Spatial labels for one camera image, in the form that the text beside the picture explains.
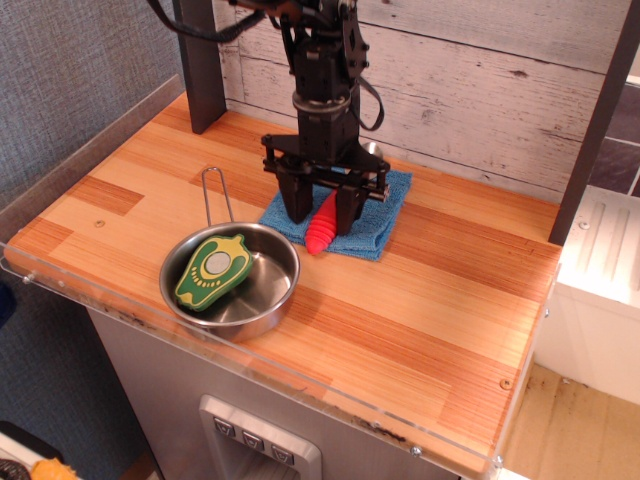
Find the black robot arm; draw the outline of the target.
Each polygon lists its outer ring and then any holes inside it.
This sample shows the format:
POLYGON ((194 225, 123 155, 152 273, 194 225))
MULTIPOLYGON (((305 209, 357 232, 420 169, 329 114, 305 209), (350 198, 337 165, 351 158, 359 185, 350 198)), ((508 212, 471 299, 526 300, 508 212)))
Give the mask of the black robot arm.
POLYGON ((295 78, 295 135, 266 135, 264 168, 276 175, 287 214, 302 222, 313 207, 313 188, 336 193, 337 232, 345 235, 369 199, 388 195, 389 164, 365 149, 360 132, 362 77, 368 68, 354 1, 244 1, 268 16, 283 39, 295 78))

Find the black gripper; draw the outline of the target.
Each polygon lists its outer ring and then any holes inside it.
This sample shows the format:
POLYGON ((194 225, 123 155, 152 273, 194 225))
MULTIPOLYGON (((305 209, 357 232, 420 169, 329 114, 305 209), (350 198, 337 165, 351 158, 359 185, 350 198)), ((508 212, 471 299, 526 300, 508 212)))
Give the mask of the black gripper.
MULTIPOLYGON (((331 188, 332 167, 352 162, 352 167, 367 169, 364 161, 357 165, 355 160, 354 150, 361 145, 359 129, 359 120, 349 106, 329 109, 307 104, 298 111, 296 134, 262 137, 264 169, 276 175, 286 212, 295 224, 312 210, 313 187, 331 188)), ((338 235, 350 232, 366 200, 363 188, 342 186, 336 190, 338 235)))

